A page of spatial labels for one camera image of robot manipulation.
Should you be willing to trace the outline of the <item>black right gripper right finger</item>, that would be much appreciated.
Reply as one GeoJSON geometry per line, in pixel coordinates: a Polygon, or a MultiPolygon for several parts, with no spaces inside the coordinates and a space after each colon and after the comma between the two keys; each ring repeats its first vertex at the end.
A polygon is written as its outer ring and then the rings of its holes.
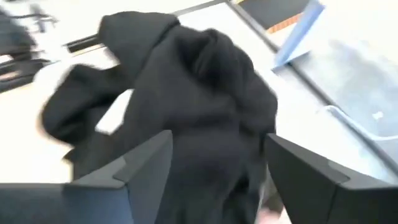
{"type": "Polygon", "coordinates": [[[337,164],[276,134],[265,153],[292,224],[398,224],[398,185],[337,164]]]}

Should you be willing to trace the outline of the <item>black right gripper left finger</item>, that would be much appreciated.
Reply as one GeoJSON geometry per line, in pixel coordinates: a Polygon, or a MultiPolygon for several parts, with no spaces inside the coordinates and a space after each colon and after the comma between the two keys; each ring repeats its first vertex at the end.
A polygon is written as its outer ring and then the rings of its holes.
{"type": "Polygon", "coordinates": [[[166,130],[70,183],[0,184],[0,224],[154,224],[172,153],[166,130]]]}

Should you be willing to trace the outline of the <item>black garment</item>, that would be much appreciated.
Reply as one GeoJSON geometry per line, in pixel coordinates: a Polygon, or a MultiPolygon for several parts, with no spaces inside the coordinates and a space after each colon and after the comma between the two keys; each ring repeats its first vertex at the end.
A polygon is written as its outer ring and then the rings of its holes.
{"type": "Polygon", "coordinates": [[[75,65],[42,111],[46,132],[73,147],[74,178],[170,130],[155,224],[254,224],[277,99],[246,53],[156,12],[104,16],[98,38],[118,64],[75,65]]]}

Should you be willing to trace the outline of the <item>white plastic bin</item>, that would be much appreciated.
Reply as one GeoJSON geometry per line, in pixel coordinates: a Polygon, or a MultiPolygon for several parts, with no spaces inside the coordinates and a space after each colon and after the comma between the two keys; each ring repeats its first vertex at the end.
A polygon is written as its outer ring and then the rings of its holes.
{"type": "Polygon", "coordinates": [[[352,130],[355,134],[364,141],[370,149],[380,158],[381,161],[398,177],[398,164],[394,162],[394,160],[384,152],[380,147],[377,146],[376,142],[383,141],[395,141],[398,140],[398,135],[394,136],[378,136],[375,135],[364,127],[362,127],[358,122],[349,117],[344,111],[342,111],[339,107],[333,105],[327,105],[318,110],[319,112],[327,112],[330,113],[333,117],[341,121],[345,126],[347,126],[350,130],[352,130]]]}

